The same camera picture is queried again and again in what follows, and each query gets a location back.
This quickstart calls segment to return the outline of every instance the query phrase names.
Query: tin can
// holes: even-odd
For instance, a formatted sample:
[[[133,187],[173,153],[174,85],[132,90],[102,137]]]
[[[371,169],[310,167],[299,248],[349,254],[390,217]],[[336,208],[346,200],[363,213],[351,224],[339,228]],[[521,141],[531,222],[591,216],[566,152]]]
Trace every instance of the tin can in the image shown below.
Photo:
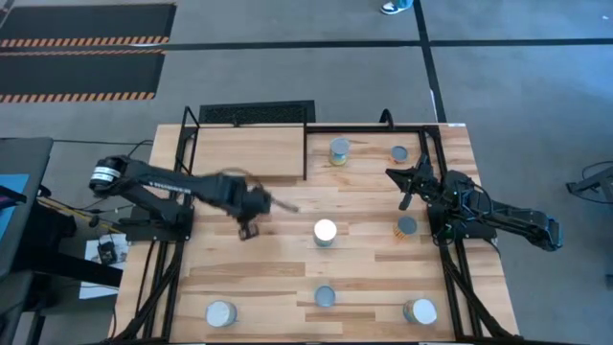
[[[211,327],[227,327],[237,321],[237,307],[230,302],[214,301],[207,307],[206,317]]]
[[[437,320],[437,310],[429,299],[409,301],[402,307],[404,318],[413,323],[430,325]]]
[[[404,239],[408,235],[413,235],[418,230],[418,223],[411,217],[404,216],[394,224],[394,235],[399,239]]]
[[[313,240],[321,247],[330,246],[336,237],[336,224],[329,219],[321,219],[313,228]]]
[[[315,290],[315,303],[319,307],[332,307],[336,300],[336,293],[329,286],[321,286]]]
[[[345,138],[335,138],[329,143],[329,161],[335,166],[342,166],[347,163],[349,153],[349,140]]]
[[[392,162],[396,164],[406,163],[406,161],[409,159],[409,151],[402,146],[394,146],[391,154]]]

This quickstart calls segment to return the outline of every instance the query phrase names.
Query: person's foot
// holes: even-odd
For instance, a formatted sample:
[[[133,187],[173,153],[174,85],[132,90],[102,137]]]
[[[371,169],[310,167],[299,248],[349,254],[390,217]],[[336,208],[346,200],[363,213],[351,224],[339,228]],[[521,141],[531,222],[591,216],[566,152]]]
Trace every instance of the person's foot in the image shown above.
[[[387,4],[384,4],[383,6],[381,6],[381,13],[383,14],[397,14],[400,13],[404,10],[408,10],[411,7],[405,7],[405,8],[400,8],[398,6],[396,6],[392,1],[388,2]]]

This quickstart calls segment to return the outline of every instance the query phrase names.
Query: wooden table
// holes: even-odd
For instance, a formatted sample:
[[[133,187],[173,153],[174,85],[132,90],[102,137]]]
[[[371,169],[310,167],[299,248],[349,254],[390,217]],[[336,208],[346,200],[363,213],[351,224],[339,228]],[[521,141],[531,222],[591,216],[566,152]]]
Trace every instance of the wooden table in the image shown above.
[[[447,167],[479,183],[466,127],[440,125],[440,129]],[[158,127],[150,164],[172,169],[178,132],[177,125]],[[329,142],[337,136],[352,143],[345,167],[329,163]],[[259,140],[257,134],[251,139]],[[395,145],[409,150],[407,164],[389,160]],[[436,162],[433,143],[429,148]],[[431,241],[425,204],[414,197],[409,210],[399,211],[401,193],[384,173],[386,168],[415,164],[420,154],[418,135],[309,134],[306,151],[306,181],[284,178],[264,183],[273,196],[298,205],[301,212],[289,214],[273,206],[271,215],[259,220],[261,235],[256,239],[241,242],[231,218],[195,203],[193,236],[185,246],[170,341],[452,340],[443,269],[439,249]],[[195,167],[206,164],[198,164],[198,155],[195,161]],[[419,228],[417,235],[399,241],[392,227],[402,215],[415,218]],[[313,243],[312,228],[318,219],[337,224],[339,233],[331,248]],[[118,331],[134,315],[148,247],[146,242],[136,243],[127,256],[116,306]],[[500,324],[516,334],[497,253],[479,240],[465,241],[465,247],[477,295]],[[155,257],[154,252],[144,296]],[[335,289],[333,308],[315,306],[314,291],[321,285]],[[470,334],[465,300],[458,294],[465,333]],[[439,318],[432,326],[412,325],[402,316],[402,305],[421,297],[436,304]],[[217,299],[238,307],[236,324],[224,329],[207,325],[206,307]],[[163,296],[154,335],[161,331],[165,302]]]

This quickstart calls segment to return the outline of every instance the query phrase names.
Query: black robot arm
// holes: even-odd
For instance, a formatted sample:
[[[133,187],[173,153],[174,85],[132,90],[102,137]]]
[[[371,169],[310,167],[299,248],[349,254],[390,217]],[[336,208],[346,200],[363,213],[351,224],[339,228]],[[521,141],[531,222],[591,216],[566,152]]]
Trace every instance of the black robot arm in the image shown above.
[[[147,210],[152,219],[164,226],[189,224],[191,227],[191,207],[158,197],[143,186],[193,196],[224,210],[240,224],[242,240],[258,235],[250,221],[257,215],[270,213],[272,202],[271,194],[262,186],[249,189],[243,176],[224,173],[188,176],[124,155],[99,160],[89,182],[89,188],[97,197],[122,196]]]
[[[543,212],[494,201],[461,172],[449,171],[439,182],[425,155],[414,168],[388,169],[386,173],[405,193],[400,210],[407,209],[413,194],[442,209],[448,229],[443,229],[440,236],[449,238],[459,233],[463,237],[491,239],[495,237],[493,228],[496,228],[522,236],[547,251],[562,246],[559,224]]]

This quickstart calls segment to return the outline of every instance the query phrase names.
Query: gray floor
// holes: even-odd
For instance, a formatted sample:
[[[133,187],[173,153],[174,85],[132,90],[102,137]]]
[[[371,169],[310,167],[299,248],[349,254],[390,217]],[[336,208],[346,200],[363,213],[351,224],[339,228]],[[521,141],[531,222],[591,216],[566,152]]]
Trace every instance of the gray floor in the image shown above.
[[[96,0],[129,2],[147,1]],[[383,16],[378,0],[178,3],[173,42],[418,37],[412,11]],[[423,8],[431,39],[613,37],[613,3],[604,0],[424,0]],[[565,246],[557,253],[501,234],[521,333],[612,343],[613,291],[603,277],[613,272],[613,214],[569,196],[564,183],[578,179],[582,167],[611,159],[613,47],[436,48],[433,54],[448,121],[467,123],[491,196],[547,210],[564,226]],[[399,122],[435,121],[419,48],[172,52],[151,102],[2,104],[0,136],[139,141],[160,123],[176,123],[184,105],[309,99],[320,122],[371,122],[383,107]],[[58,198],[84,205],[92,200],[86,183],[95,160],[125,151],[56,144],[45,184]],[[138,157],[146,159],[148,149]],[[79,253],[79,242],[92,236],[83,230],[64,248]],[[72,312],[51,316],[41,343],[102,339],[112,303],[69,300],[58,309]],[[22,342],[23,336],[15,343]]]

